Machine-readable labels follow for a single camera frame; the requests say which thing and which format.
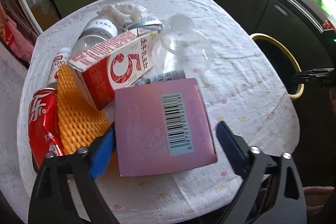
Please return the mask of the white floral tablecloth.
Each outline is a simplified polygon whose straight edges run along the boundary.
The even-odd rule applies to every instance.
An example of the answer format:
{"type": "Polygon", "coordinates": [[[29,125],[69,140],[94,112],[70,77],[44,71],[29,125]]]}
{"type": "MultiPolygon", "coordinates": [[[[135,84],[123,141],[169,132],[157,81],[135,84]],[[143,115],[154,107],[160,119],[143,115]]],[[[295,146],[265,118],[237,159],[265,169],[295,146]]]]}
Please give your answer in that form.
{"type": "Polygon", "coordinates": [[[97,189],[121,223],[179,223],[230,203],[252,174],[249,159],[293,152],[299,121],[264,53],[213,0],[101,0],[38,38],[22,91],[18,152],[33,195],[97,189]],[[110,4],[139,4],[165,24],[135,28],[88,50],[47,79],[57,52],[110,4]]]}

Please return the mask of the yellow rimmed blue trash bin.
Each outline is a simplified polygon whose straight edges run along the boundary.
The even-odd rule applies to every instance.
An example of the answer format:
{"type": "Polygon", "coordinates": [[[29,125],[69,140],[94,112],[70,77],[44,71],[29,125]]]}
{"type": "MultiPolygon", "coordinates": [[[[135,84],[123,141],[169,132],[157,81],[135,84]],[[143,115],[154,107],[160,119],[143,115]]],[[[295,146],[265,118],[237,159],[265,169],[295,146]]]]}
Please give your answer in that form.
{"type": "Polygon", "coordinates": [[[292,101],[299,99],[303,94],[304,84],[298,84],[294,80],[294,75],[301,72],[301,68],[290,51],[278,40],[266,34],[254,33],[250,38],[272,64],[290,99],[292,101]]]}

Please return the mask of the white paper towel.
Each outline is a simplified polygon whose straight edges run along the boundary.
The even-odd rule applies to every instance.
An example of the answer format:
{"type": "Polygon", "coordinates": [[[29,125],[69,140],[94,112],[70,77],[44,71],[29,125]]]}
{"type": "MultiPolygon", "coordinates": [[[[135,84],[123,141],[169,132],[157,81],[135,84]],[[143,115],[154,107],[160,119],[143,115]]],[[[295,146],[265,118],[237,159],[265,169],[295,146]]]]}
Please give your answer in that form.
{"type": "Polygon", "coordinates": [[[123,26],[142,19],[145,11],[146,8],[140,5],[115,3],[105,5],[97,15],[110,20],[114,25],[123,26]]]}

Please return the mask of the red white milk carton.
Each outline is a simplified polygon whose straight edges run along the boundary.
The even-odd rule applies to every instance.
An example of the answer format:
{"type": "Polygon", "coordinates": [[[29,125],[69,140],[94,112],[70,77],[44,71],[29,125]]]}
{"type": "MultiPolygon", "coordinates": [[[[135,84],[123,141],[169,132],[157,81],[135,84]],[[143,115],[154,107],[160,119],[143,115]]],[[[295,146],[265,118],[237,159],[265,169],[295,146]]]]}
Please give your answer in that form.
{"type": "Polygon", "coordinates": [[[136,28],[72,57],[68,66],[90,106],[102,110],[115,91],[127,88],[153,67],[150,57],[159,31],[136,28]]]}

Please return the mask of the orange foam net sleeve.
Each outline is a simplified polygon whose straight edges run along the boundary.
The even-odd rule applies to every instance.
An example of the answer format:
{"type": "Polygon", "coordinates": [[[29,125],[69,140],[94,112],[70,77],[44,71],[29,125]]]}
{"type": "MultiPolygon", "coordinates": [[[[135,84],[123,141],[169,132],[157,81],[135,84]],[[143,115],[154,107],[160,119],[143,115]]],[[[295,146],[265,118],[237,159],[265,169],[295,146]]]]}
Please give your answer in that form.
{"type": "Polygon", "coordinates": [[[58,126],[64,155],[89,147],[111,126],[105,113],[91,107],[81,96],[68,65],[58,70],[58,126]]]}

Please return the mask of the white supplement bottle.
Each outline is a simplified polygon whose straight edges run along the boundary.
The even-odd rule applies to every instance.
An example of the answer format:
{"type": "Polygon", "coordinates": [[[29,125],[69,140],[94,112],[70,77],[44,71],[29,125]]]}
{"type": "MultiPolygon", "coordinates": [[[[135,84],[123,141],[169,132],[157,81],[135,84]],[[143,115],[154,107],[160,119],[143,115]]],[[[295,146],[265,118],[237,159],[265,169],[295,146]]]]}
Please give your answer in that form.
{"type": "Polygon", "coordinates": [[[54,57],[47,81],[48,88],[57,89],[59,68],[66,65],[71,54],[70,48],[61,48],[54,57]]]}

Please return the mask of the clear plastic dome lid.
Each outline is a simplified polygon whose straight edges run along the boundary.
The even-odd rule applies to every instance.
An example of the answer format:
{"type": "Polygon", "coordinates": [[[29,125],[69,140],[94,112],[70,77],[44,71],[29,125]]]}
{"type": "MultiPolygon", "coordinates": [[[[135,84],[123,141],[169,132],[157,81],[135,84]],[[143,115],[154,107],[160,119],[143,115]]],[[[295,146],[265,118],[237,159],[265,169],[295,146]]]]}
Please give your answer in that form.
{"type": "Polygon", "coordinates": [[[158,35],[151,58],[158,73],[183,70],[190,78],[210,69],[214,50],[189,16],[176,14],[167,20],[158,35]]]}

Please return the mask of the pink cardboard box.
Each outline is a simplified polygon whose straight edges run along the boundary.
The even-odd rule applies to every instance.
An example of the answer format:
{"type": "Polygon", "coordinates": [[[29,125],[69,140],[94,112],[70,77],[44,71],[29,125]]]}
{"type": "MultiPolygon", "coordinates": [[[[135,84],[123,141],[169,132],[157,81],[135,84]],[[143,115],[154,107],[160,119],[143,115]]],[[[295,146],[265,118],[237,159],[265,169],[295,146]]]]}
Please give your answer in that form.
{"type": "Polygon", "coordinates": [[[118,89],[114,102],[121,176],[181,172],[217,162],[196,79],[118,89]]]}

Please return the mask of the red crushed cola can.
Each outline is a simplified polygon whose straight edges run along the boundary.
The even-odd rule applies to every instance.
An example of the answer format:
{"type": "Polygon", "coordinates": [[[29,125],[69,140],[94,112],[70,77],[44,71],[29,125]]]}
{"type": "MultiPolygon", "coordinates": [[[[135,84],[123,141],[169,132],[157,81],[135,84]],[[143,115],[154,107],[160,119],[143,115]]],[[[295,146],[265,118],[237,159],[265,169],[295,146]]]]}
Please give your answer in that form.
{"type": "Polygon", "coordinates": [[[28,137],[37,166],[42,165],[49,152],[56,156],[64,155],[58,125],[56,89],[43,88],[34,93],[29,106],[28,137]]]}

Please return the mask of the clear plastic water bottle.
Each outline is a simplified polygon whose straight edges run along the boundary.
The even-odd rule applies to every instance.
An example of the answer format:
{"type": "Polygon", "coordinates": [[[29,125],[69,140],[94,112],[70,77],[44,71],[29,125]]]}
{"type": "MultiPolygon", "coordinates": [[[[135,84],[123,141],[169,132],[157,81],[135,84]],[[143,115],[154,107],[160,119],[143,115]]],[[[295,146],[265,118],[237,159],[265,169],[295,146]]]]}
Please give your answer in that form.
{"type": "Polygon", "coordinates": [[[71,58],[118,35],[118,29],[107,18],[97,16],[91,19],[82,30],[72,47],[71,58]]]}

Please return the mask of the red checkered apron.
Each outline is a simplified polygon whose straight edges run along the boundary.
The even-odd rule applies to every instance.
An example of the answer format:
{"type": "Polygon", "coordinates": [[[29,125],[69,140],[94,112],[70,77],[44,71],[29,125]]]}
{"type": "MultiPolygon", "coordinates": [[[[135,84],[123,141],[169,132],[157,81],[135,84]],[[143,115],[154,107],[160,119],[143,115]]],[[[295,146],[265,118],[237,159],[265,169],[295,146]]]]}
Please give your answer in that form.
{"type": "Polygon", "coordinates": [[[37,37],[15,0],[1,0],[1,39],[12,52],[30,63],[37,37]]]}

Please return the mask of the small silver blue tube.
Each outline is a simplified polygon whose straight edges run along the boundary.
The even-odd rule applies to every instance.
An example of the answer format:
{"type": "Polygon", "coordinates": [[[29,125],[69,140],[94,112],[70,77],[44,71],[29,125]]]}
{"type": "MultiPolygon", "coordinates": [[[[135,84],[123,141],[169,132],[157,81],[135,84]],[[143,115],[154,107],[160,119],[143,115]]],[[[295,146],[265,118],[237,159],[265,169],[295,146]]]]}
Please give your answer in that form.
{"type": "Polygon", "coordinates": [[[185,78],[186,78],[186,75],[184,73],[184,70],[177,70],[177,71],[161,73],[156,76],[145,77],[143,79],[136,81],[132,86],[162,83],[166,81],[180,80],[180,79],[185,79],[185,78]]]}

